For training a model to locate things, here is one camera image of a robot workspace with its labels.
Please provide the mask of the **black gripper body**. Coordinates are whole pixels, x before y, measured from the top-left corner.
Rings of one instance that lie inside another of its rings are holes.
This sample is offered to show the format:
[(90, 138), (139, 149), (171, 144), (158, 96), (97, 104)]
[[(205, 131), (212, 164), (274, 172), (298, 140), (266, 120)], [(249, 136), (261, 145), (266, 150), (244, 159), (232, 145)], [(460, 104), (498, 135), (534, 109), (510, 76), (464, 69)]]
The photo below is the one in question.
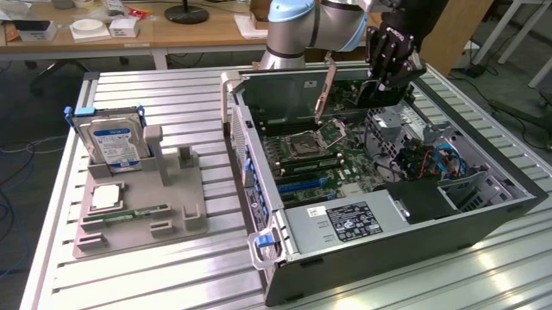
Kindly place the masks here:
[(432, 33), (447, 1), (383, 1), (391, 10), (381, 14), (388, 28), (385, 59), (404, 60), (413, 51), (423, 52), (423, 43)]

